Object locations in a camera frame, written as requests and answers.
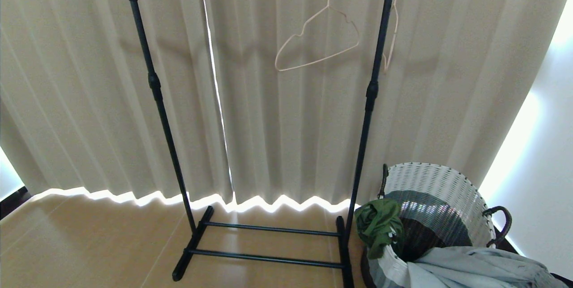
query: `green cloth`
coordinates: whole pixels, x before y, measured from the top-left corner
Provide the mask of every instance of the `green cloth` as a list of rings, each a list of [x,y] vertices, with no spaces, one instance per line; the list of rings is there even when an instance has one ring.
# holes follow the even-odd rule
[[[395,253],[400,257],[403,227],[399,213],[398,202],[391,198],[368,202],[356,210],[358,236],[369,248],[368,259],[381,258],[387,245],[393,245]]]

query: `garment rack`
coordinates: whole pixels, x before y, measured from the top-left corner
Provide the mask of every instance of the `garment rack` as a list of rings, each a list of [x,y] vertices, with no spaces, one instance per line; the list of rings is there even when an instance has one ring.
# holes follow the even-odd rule
[[[141,49],[143,51],[143,56],[145,58],[145,64],[147,66],[147,78],[149,81],[149,86],[153,93],[155,102],[157,104],[157,109],[159,111],[159,118],[163,126],[163,131],[165,133],[165,138],[167,145],[169,147],[169,152],[171,154],[171,160],[173,162],[173,168],[175,170],[175,175],[181,194],[183,196],[183,202],[185,211],[187,213],[189,225],[192,230],[192,237],[189,240],[187,247],[183,250],[183,253],[178,261],[172,277],[174,281],[181,280],[189,262],[193,255],[210,255],[216,257],[226,257],[226,258],[236,258],[236,259],[247,259],[256,261],[268,261],[268,262],[280,262],[280,263],[290,263],[299,264],[305,266],[317,266],[317,267],[328,267],[328,268],[338,268],[342,270],[342,282],[345,288],[354,288],[354,282],[352,279],[352,268],[350,264],[350,256],[348,253],[348,239],[350,238],[350,231],[352,227],[352,217],[354,216],[354,206],[356,204],[356,195],[358,194],[358,186],[360,184],[360,174],[362,172],[362,165],[364,162],[364,153],[366,152],[366,143],[368,141],[368,131],[370,129],[370,120],[372,118],[372,111],[374,110],[374,102],[378,96],[378,76],[381,67],[382,51],[384,49],[386,31],[388,29],[388,22],[390,16],[390,10],[392,6],[392,0],[384,0],[382,15],[380,21],[380,29],[378,32],[378,43],[376,45],[376,52],[374,55],[374,64],[372,68],[372,76],[370,82],[366,88],[366,106],[364,114],[364,122],[362,124],[362,133],[360,135],[360,145],[358,149],[358,157],[356,158],[356,170],[354,173],[354,184],[352,186],[352,194],[350,196],[350,206],[348,208],[348,215],[346,217],[346,223],[342,216],[336,218],[336,232],[324,232],[324,231],[308,231],[303,229],[290,229],[290,228],[277,228],[277,227],[259,227],[254,225],[243,225],[243,224],[229,224],[229,223],[219,223],[211,222],[211,216],[213,216],[214,209],[212,206],[207,207],[203,217],[199,221],[198,225],[195,227],[195,221],[193,219],[193,214],[191,211],[189,198],[187,195],[187,190],[185,188],[185,183],[183,180],[183,174],[181,172],[180,162],[177,157],[175,150],[175,144],[173,142],[173,137],[171,135],[171,129],[169,126],[169,121],[167,119],[167,113],[165,111],[165,106],[163,105],[163,95],[161,93],[161,84],[159,78],[155,73],[153,61],[151,60],[151,53],[149,50],[149,45],[147,43],[147,38],[145,37],[145,29],[143,26],[143,21],[141,20],[141,12],[139,11],[139,4],[137,0],[129,0],[131,4],[131,11],[133,12],[133,18],[135,19],[135,26],[137,28],[137,35],[139,36],[139,41],[141,43]],[[228,227],[228,228],[239,228],[239,229],[252,229],[260,231],[276,231],[276,232],[288,232],[288,233],[298,233],[306,235],[321,235],[321,236],[333,236],[338,239],[338,251],[340,253],[340,262],[323,262],[323,261],[313,261],[304,259],[292,259],[292,258],[279,258],[270,257],[262,255],[251,255],[251,254],[238,254],[238,253],[225,253],[221,251],[211,251],[204,249],[197,249],[202,235],[208,226],[211,227]]]

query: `white wall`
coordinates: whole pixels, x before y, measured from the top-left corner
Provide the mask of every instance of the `white wall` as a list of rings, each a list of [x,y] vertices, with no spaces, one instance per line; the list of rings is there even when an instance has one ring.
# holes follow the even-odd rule
[[[22,188],[24,184],[0,148],[0,201]]]
[[[479,190],[489,206],[512,213],[514,246],[571,278],[573,0],[567,0],[539,75]],[[504,224],[503,216],[494,221]]]

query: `curtain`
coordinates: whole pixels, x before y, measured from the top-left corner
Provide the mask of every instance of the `curtain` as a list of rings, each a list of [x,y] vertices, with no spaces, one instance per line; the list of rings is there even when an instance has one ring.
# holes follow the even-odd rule
[[[281,194],[350,196],[383,0],[331,0],[360,29],[359,47],[277,72],[282,43],[326,0],[206,0],[238,202]],[[530,88],[565,0],[398,0],[393,61],[380,77],[358,202],[382,164],[422,161],[479,185]],[[385,47],[387,54],[392,16]],[[354,43],[330,11],[279,59],[295,66]]]
[[[139,0],[190,198],[232,198],[202,0]],[[128,0],[2,0],[2,147],[32,193],[179,193]]]

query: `woven basket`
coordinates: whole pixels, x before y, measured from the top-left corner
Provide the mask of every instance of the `woven basket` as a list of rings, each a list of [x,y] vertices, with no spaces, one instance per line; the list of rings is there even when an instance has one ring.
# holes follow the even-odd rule
[[[402,163],[387,168],[379,194],[401,204],[404,226],[403,257],[413,261],[432,247],[495,247],[511,226],[507,209],[488,209],[477,188],[467,178],[446,166]],[[496,237],[491,215],[503,211],[506,225]],[[387,246],[380,259],[368,260],[370,278],[377,288],[409,287],[408,267]]]

